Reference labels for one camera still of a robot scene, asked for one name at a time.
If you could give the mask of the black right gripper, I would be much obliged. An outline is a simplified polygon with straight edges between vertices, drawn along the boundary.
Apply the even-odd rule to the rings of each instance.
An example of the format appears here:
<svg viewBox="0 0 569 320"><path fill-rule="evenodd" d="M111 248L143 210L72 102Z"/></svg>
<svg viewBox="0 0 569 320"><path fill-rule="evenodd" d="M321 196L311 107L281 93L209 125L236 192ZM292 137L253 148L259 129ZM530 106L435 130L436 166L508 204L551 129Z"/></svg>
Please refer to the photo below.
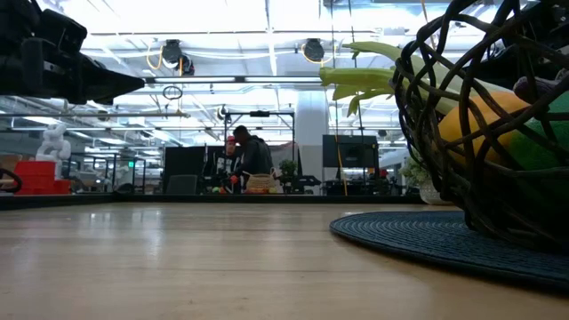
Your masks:
<svg viewBox="0 0 569 320"><path fill-rule="evenodd" d="M482 80L513 89L526 76L555 79L569 72L569 0L503 0L494 17L471 17L469 24L484 32L480 44L469 51L469 77L473 89Z"/></svg>

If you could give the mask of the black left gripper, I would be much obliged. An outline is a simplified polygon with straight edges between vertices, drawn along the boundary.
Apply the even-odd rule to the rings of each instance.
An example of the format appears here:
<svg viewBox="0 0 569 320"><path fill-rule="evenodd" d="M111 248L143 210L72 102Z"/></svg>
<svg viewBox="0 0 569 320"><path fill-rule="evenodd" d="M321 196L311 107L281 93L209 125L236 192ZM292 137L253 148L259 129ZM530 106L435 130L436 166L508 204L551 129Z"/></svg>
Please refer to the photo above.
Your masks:
<svg viewBox="0 0 569 320"><path fill-rule="evenodd" d="M63 52L37 36L43 11L36 0L0 0L0 95L112 105L145 86L137 76L109 70L80 52Z"/></svg>

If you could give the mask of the dark purple eggplant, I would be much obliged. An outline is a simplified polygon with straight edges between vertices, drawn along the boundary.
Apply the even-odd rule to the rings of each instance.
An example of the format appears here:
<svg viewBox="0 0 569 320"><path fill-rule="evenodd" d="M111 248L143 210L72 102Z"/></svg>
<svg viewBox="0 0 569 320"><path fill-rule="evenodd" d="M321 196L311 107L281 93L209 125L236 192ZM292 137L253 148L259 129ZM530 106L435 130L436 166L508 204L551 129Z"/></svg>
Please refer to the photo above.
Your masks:
<svg viewBox="0 0 569 320"><path fill-rule="evenodd" d="M555 79L534 78L531 84L526 76L520 77L514 84L513 92L516 96L528 104L533 104L539 98L551 92L562 80L569 77L569 72L565 69L560 70Z"/></svg>

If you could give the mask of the green avocado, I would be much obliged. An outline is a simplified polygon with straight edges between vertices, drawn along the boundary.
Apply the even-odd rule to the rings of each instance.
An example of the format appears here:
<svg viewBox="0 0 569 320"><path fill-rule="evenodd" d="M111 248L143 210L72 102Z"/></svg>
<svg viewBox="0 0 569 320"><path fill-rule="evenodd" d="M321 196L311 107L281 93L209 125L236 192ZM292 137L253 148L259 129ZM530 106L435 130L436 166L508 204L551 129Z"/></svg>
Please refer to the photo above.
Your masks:
<svg viewBox="0 0 569 320"><path fill-rule="evenodd" d="M550 113L569 112L569 92L560 95L549 104ZM563 148L569 149L569 121L552 121L553 132ZM542 170L561 166L554 154L529 139L523 133L514 132L509 144L509 153L526 170ZM569 179L544 179L541 190L549 196L569 200Z"/></svg>

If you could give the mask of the green celery stalk bunch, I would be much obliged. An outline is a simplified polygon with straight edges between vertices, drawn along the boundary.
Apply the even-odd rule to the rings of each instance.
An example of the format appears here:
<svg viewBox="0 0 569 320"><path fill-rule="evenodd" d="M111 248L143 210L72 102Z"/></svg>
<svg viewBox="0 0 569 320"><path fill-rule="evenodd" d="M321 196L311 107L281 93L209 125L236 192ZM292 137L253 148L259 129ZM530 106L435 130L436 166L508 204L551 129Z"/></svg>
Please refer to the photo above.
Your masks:
<svg viewBox="0 0 569 320"><path fill-rule="evenodd" d="M395 62L401 56L402 50L390 44L376 42L355 42L352 44L344 44L343 47L349 48L357 56L362 52L372 52L385 56ZM422 58L412 54L411 63L414 71L420 71L425 63ZM437 85L444 80L449 68L436 62L433 66ZM352 98L349 103L348 116L355 115L358 111L360 100L369 100L379 95L395 95L394 89L389 84L389 80L393 77L395 67L386 68L328 68L322 67L319 76L323 86L336 84L333 93L333 100L341 100L347 97ZM500 87L496 84L490 84L482 80L477 80L488 92L508 92L511 90ZM462 78L454 76L447 85L448 92L459 93L462 86ZM436 110L444 115L458 106L458 101L441 98L436 106Z"/></svg>

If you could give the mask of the dark woven twig basket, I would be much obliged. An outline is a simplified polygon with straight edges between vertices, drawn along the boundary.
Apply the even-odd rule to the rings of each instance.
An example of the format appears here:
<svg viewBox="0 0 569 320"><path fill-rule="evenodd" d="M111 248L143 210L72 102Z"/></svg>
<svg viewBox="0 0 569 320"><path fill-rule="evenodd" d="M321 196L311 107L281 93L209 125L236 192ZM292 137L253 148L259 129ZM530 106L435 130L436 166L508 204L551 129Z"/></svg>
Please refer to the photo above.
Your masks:
<svg viewBox="0 0 569 320"><path fill-rule="evenodd" d="M473 2L453 0L395 62L391 84L411 155L429 172L441 197L465 212L471 228L530 248L569 252L569 200L540 189L544 179L569 179L569 149L560 145L550 124L569 121L569 112L549 112L549 104L569 92L569 81L533 104L514 92L473 89L469 51L484 35L469 24L474 16L466 10ZM413 70L412 54L425 63L420 71ZM450 70L439 85L436 62ZM454 76L462 78L458 94L446 90ZM458 106L439 113L441 98ZM509 153L514 132L551 151L561 166L524 169Z"/></svg>

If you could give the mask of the white robot figure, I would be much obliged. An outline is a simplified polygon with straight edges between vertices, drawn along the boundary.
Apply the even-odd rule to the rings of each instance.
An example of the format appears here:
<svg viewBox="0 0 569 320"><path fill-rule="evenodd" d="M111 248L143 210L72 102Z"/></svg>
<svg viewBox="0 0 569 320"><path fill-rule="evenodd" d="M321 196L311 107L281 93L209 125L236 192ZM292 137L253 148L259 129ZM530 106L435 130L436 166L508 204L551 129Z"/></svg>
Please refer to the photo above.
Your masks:
<svg viewBox="0 0 569 320"><path fill-rule="evenodd" d="M62 164L71 156L71 144L64 139L66 130L65 124L50 124L43 132L43 141L36 152L37 161L55 163L56 180L61 179Z"/></svg>

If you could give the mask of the black partition panel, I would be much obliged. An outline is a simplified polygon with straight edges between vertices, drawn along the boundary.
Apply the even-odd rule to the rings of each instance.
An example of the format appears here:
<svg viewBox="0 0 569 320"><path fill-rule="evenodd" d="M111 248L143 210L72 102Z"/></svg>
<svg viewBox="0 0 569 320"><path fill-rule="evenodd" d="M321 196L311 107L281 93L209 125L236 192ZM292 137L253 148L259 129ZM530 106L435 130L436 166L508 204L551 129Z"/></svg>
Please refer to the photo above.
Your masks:
<svg viewBox="0 0 569 320"><path fill-rule="evenodd" d="M191 174L198 177L196 194L202 195L212 185L216 164L223 155L221 146L169 147L164 150L163 193L172 175Z"/></svg>

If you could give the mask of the red crates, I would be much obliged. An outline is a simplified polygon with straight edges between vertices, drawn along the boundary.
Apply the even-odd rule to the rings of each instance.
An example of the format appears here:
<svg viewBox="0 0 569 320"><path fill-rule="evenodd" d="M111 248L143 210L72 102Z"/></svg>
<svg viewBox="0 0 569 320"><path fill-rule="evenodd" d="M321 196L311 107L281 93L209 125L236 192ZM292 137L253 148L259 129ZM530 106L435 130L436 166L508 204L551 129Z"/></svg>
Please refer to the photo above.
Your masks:
<svg viewBox="0 0 569 320"><path fill-rule="evenodd" d="M68 195L70 180L55 177L55 163L48 161L20 161L14 173L22 180L17 195Z"/></svg>

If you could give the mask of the person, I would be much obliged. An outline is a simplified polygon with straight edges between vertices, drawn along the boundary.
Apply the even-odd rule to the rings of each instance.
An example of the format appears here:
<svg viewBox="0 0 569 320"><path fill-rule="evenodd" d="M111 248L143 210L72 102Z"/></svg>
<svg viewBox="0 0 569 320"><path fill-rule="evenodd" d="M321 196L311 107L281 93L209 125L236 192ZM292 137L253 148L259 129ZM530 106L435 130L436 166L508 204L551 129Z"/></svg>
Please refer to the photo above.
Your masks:
<svg viewBox="0 0 569 320"><path fill-rule="evenodd" d="M241 180L239 176L235 175L235 170L240 162L241 156L236 147L236 139L234 136L228 136L225 152L217 159L217 173L220 178L220 192L222 194L237 195L241 193Z"/></svg>
<svg viewBox="0 0 569 320"><path fill-rule="evenodd" d="M254 174L270 174L273 168L272 155L266 141L249 133L247 128L239 125L234 131L236 143L243 151L240 165L234 170L236 176L244 177L244 184Z"/></svg>

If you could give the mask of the faux green potted plant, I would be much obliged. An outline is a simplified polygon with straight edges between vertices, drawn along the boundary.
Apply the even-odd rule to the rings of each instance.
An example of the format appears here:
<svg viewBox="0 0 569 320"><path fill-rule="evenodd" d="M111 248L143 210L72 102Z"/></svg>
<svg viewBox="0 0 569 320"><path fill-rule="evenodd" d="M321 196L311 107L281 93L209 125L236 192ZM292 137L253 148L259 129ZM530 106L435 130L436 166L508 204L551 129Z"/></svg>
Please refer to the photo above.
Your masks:
<svg viewBox="0 0 569 320"><path fill-rule="evenodd" d="M406 185L410 188L419 190L420 198L426 204L431 205L449 205L450 203L443 200L440 193L433 185L429 172L424 169L413 158L407 157L405 163L400 170L405 177Z"/></svg>

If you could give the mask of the small green plant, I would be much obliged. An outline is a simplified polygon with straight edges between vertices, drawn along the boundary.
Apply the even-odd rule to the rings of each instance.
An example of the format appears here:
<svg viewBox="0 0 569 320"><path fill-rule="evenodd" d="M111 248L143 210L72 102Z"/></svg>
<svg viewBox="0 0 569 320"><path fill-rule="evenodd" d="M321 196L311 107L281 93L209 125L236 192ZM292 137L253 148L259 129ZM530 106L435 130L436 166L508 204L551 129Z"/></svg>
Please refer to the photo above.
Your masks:
<svg viewBox="0 0 569 320"><path fill-rule="evenodd" d="M279 164L280 176L279 181L285 194L291 194L293 191L293 183L296 177L297 163L293 160L283 160Z"/></svg>

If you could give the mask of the black computer monitor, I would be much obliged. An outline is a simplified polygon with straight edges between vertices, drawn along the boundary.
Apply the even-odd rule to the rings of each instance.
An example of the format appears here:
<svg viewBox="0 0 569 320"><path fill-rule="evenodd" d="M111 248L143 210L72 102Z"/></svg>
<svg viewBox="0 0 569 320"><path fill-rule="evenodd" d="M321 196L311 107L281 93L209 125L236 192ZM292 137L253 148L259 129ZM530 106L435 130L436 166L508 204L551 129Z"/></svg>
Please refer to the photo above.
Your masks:
<svg viewBox="0 0 569 320"><path fill-rule="evenodd" d="M378 168L378 143L374 136L324 135L323 167Z"/></svg>

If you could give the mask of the dark blue round woven placemat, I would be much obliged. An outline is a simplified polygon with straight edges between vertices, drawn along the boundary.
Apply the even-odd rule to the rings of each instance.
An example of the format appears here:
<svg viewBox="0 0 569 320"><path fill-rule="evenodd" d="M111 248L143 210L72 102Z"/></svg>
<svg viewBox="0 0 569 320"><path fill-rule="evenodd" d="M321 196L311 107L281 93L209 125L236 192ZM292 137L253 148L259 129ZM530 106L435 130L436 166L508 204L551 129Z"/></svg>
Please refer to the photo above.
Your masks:
<svg viewBox="0 0 569 320"><path fill-rule="evenodd" d="M569 255L539 252L467 227L460 211L366 212L330 232L395 258L540 291L569 294Z"/></svg>

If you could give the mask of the black metal rig frame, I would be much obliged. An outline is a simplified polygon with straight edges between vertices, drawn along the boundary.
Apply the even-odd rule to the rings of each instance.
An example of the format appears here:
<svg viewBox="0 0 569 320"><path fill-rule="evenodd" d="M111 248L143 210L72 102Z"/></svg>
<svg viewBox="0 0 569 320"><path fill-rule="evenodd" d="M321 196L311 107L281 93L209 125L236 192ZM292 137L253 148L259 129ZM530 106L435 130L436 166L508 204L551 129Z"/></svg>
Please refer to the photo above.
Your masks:
<svg viewBox="0 0 569 320"><path fill-rule="evenodd" d="M419 196L306 196L306 195L142 195L87 194L0 196L0 212L70 205L114 203L175 204L425 204Z"/></svg>

